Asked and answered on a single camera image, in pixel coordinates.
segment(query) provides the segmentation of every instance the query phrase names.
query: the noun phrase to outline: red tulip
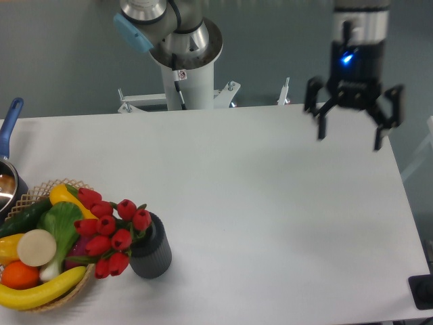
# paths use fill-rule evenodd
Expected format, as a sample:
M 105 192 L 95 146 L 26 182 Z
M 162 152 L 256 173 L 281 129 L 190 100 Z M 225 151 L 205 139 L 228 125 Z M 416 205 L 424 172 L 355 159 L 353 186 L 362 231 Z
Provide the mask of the red tulip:
M 100 259 L 95 265 L 95 278 L 105 279 L 110 275 L 110 262 L 108 259 Z
M 96 231 L 98 234 L 110 236 L 116 231 L 116 220 L 112 215 L 104 215 L 96 220 Z
M 90 210 L 96 202 L 102 200 L 102 196 L 98 192 L 89 190 L 88 188 L 79 188 L 78 199 L 86 209 Z
M 90 237 L 96 234 L 96 219 L 84 219 L 74 222 L 75 230 L 83 237 Z
M 111 240 L 107 236 L 96 236 L 87 243 L 85 253 L 88 256 L 104 254 L 111 248 Z
M 111 245 L 116 251 L 123 251 L 132 243 L 131 233 L 126 229 L 119 229 L 111 238 Z
M 130 200 L 124 199 L 117 205 L 117 212 L 125 221 L 131 221 L 135 211 L 137 211 L 137 206 Z
M 129 256 L 124 253 L 114 253 L 110 257 L 110 274 L 111 276 L 120 275 L 124 269 L 128 267 L 129 264 Z
M 134 228 L 140 232 L 149 228 L 152 223 L 152 218 L 150 217 L 149 211 L 145 209 L 139 209 L 134 214 L 133 225 Z
M 112 215 L 113 207 L 107 201 L 99 201 L 93 205 L 90 212 L 92 212 L 95 217 L 100 218 L 104 215 Z

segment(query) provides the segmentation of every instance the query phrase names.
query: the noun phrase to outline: green leaf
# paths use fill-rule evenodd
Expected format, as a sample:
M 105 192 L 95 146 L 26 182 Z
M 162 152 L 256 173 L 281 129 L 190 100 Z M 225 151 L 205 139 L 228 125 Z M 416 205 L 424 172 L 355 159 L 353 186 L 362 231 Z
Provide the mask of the green leaf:
M 117 211 L 117 204 L 116 204 L 116 203 L 114 203 L 114 202 L 110 202 L 110 205 L 112 206 L 112 208 L 113 208 L 114 210 Z
M 137 235 L 135 234 L 134 225 L 132 222 L 129 223 L 129 232 L 131 233 L 131 238 L 134 242 L 137 239 Z
M 116 251 L 113 248 L 111 248 L 109 251 L 102 254 L 101 259 L 109 259 L 112 255 L 114 255 L 115 252 Z
M 65 186 L 68 192 L 75 196 L 75 198 L 78 200 L 78 190 L 74 186 L 69 184 L 65 184 Z
M 137 239 L 142 239 L 146 236 L 146 231 L 143 230 L 142 232 L 139 232 L 137 235 Z
M 62 269 L 63 261 L 74 243 L 80 236 L 74 227 L 74 222 L 83 219 L 80 208 L 71 202 L 59 202 L 41 217 L 38 227 L 47 230 L 55 239 L 57 251 L 48 263 Z
M 115 218 L 115 219 L 116 219 L 116 229 L 119 229 L 119 228 L 127 229 L 127 228 L 129 228 L 128 221 L 125 221 L 123 219 L 117 219 L 117 218 Z
M 80 264 L 95 264 L 99 260 L 97 257 L 94 256 L 69 256 L 65 259 Z

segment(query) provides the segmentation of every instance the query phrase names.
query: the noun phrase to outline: fruit basket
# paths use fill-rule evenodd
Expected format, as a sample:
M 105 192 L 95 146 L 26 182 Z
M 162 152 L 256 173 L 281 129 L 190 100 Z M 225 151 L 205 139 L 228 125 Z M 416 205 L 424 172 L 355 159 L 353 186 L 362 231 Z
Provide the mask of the fruit basket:
M 63 179 L 63 180 L 57 179 L 54 181 L 48 181 L 46 183 L 42 183 L 41 185 L 35 186 L 33 189 L 29 190 L 27 192 L 27 194 L 22 195 L 21 199 L 19 201 L 17 201 L 16 205 L 12 208 L 11 212 L 8 214 L 6 220 L 8 220 L 9 218 L 14 218 L 19 212 L 24 210 L 26 207 L 29 207 L 33 203 L 38 202 L 44 198 L 48 198 L 50 191 L 55 186 L 62 184 L 62 183 L 71 185 L 75 188 L 92 189 L 90 186 L 83 183 L 82 181 L 76 181 L 73 179 Z M 84 278 L 75 287 L 70 289 L 68 292 L 66 292 L 62 296 L 50 301 L 49 303 L 46 303 L 46 304 L 41 305 L 41 306 L 36 307 L 36 308 L 26 309 L 25 311 L 39 313 L 39 312 L 55 309 L 57 307 L 62 306 L 65 303 L 69 302 L 70 300 L 75 298 L 75 296 L 77 296 L 77 294 L 80 292 L 80 290 L 83 288 L 83 286 L 86 285 L 89 278 L 93 274 L 94 267 L 95 267 L 94 264 L 88 265 L 86 272 L 85 272 L 85 275 L 84 275 Z M 3 270 L 4 270 L 4 266 L 0 264 L 0 279 L 1 279 L 1 276 L 3 273 Z

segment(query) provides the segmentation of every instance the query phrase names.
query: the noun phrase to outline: banana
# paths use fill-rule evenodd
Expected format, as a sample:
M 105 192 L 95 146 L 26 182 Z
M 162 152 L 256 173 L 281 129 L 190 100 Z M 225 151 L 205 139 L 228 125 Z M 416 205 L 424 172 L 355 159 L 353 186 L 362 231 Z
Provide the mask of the banana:
M 74 267 L 51 281 L 26 290 L 15 290 L 0 284 L 0 305 L 16 310 L 42 306 L 76 286 L 85 273 L 86 267 Z

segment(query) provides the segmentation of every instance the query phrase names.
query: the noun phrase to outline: blue led light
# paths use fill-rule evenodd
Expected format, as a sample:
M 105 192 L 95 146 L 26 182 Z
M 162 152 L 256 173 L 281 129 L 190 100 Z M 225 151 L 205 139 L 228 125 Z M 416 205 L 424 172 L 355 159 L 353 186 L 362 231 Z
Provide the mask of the blue led light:
M 343 63 L 343 65 L 347 66 L 350 61 L 353 59 L 353 54 L 351 53 L 345 53 L 341 59 L 341 62 Z

